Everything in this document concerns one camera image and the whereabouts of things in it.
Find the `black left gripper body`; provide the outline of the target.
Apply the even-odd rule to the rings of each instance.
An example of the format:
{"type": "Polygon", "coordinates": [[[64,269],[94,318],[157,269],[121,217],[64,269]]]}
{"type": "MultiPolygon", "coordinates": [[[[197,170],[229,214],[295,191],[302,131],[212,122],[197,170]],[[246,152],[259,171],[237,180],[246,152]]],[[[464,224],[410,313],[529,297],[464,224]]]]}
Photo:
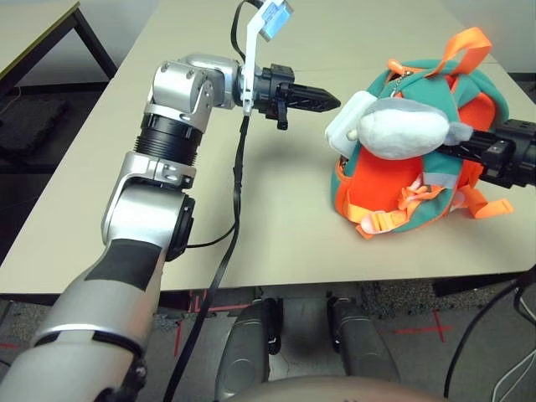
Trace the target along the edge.
{"type": "Polygon", "coordinates": [[[276,121],[278,130],[288,129],[287,112],[295,75],[291,67],[272,64],[255,77],[254,108],[268,120],[276,121]]]}

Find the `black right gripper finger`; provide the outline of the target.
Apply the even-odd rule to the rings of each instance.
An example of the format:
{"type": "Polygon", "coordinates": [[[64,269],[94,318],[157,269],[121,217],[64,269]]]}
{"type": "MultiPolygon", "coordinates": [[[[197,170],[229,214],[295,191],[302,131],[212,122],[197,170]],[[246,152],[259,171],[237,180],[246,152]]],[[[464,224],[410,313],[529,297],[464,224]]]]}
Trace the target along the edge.
{"type": "Polygon", "coordinates": [[[486,148],[481,147],[466,147],[463,145],[443,146],[442,153],[450,157],[457,157],[471,162],[481,162],[482,154],[486,148]]]}
{"type": "Polygon", "coordinates": [[[490,147],[510,147],[510,142],[498,137],[493,132],[474,130],[470,138],[459,143],[464,148],[490,148],[490,147]]]}

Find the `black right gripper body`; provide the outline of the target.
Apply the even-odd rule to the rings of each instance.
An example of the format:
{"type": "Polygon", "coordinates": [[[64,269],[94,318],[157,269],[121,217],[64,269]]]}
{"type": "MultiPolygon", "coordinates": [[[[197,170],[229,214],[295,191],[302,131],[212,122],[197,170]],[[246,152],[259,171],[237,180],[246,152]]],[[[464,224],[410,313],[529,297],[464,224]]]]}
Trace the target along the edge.
{"type": "Polygon", "coordinates": [[[535,186],[535,124],[508,120],[481,155],[480,179],[503,188],[535,186]]]}

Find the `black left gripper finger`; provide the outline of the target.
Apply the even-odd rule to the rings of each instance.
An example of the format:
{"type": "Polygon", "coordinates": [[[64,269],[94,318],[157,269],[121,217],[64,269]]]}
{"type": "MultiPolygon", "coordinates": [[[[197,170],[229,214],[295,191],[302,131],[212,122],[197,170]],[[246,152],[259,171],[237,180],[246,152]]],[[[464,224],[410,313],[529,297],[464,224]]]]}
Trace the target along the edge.
{"type": "Polygon", "coordinates": [[[292,91],[293,96],[299,101],[339,102],[335,95],[323,88],[293,84],[292,91]]]}
{"type": "Polygon", "coordinates": [[[339,100],[294,100],[287,103],[289,109],[302,111],[325,112],[337,109],[340,106],[339,100]]]}

